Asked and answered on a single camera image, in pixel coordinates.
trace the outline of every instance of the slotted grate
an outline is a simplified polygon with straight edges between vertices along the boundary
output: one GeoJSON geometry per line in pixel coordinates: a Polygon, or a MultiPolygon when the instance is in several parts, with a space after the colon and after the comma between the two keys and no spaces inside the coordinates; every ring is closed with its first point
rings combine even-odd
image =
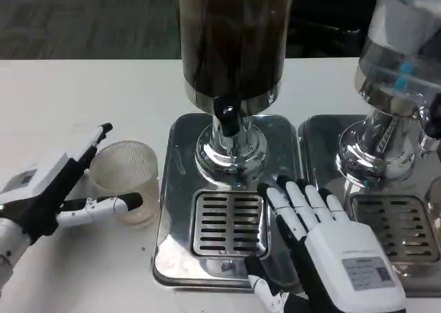
{"type": "Polygon", "coordinates": [[[194,218],[197,255],[262,256],[268,250],[266,209],[258,194],[203,192],[194,218]]]}
{"type": "Polygon", "coordinates": [[[433,262],[440,258],[418,198],[358,195],[352,203],[357,220],[372,227],[392,262],[433,262]]]}

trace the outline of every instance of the white table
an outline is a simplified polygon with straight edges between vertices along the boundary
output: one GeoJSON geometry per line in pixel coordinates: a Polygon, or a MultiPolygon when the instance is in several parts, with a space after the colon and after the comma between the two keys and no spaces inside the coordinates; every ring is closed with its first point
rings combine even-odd
{"type": "MultiPolygon", "coordinates": [[[[356,59],[290,59],[279,100],[265,113],[296,127],[315,114],[360,114],[356,59]]],[[[164,166],[168,132],[198,112],[183,89],[180,61],[0,62],[0,183],[52,148],[70,148],[94,126],[112,122],[104,144],[135,139],[164,166]]],[[[0,312],[264,312],[249,294],[161,289],[150,272],[156,225],[109,220],[40,239],[3,289],[0,312]]],[[[408,311],[439,312],[441,299],[409,299],[408,311]]]]}

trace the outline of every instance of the metal base plate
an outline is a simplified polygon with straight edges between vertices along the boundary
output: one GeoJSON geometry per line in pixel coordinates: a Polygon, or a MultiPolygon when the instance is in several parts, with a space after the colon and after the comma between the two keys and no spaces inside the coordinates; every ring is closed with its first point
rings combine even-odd
{"type": "Polygon", "coordinates": [[[244,229],[246,225],[235,225],[244,221],[253,223],[248,226],[256,229],[255,222],[258,219],[259,222],[264,223],[258,226],[260,244],[256,246],[257,252],[254,253],[262,255],[264,267],[273,281],[285,289],[300,291],[289,251],[277,227],[271,227],[272,223],[274,225],[276,223],[269,208],[262,205],[262,212],[257,213],[257,219],[254,215],[245,216],[243,213],[249,212],[243,210],[232,212],[238,206],[235,205],[237,198],[256,198],[253,196],[256,193],[256,186],[266,176],[281,173],[296,178],[300,174],[294,128],[282,117],[254,116],[254,125],[262,131],[268,141],[267,169],[251,183],[244,185],[238,181],[237,185],[225,189],[209,182],[200,174],[196,166],[194,156],[196,142],[201,132],[211,123],[212,118],[208,114],[186,114],[179,118],[170,130],[161,190],[161,220],[153,264],[155,279],[162,285],[180,290],[250,291],[243,263],[243,256],[250,252],[237,249],[248,248],[249,243],[257,242],[235,241],[235,238],[240,239],[244,236],[235,237],[234,229],[244,229]],[[227,204],[219,202],[227,206],[227,211],[223,212],[226,215],[204,216],[203,213],[218,211],[216,209],[203,211],[204,204],[202,203],[201,206],[201,198],[206,195],[218,195],[220,199],[227,198],[227,204]],[[212,245],[213,242],[220,243],[220,240],[216,240],[207,241],[210,244],[208,246],[225,249],[201,249],[201,246],[205,246],[201,245],[201,234],[204,229],[201,226],[207,225],[203,224],[205,220],[203,216],[207,217],[208,221],[213,218],[222,221],[225,227],[219,229],[225,229],[227,235],[206,237],[220,238],[222,245],[212,245]]]}
{"type": "MultiPolygon", "coordinates": [[[[441,182],[439,156],[436,153],[425,159],[417,156],[407,178],[391,181],[381,190],[356,188],[337,170],[336,155],[343,131],[364,119],[366,116],[320,115],[304,122],[299,128],[304,176],[314,185],[331,190],[344,202],[351,217],[373,227],[398,271],[407,296],[441,296],[441,190],[436,189],[441,182]],[[369,209],[376,208],[376,215],[367,215],[369,209]],[[419,238],[413,241],[414,246],[412,236],[419,238]]],[[[417,123],[412,130],[414,148],[418,151],[417,123]]]]}

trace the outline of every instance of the gray carpet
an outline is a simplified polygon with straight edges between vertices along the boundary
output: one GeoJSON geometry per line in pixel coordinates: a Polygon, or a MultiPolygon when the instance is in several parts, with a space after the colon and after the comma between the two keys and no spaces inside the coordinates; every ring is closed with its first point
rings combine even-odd
{"type": "Polygon", "coordinates": [[[1,59],[176,59],[177,0],[0,0],[1,59]]]}

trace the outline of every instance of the label on robotic hand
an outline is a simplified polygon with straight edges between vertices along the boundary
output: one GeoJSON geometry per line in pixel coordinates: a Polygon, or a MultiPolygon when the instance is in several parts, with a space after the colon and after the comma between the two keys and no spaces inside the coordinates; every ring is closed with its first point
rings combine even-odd
{"type": "Polygon", "coordinates": [[[386,264],[379,257],[343,259],[355,291],[395,287],[386,264]]]}

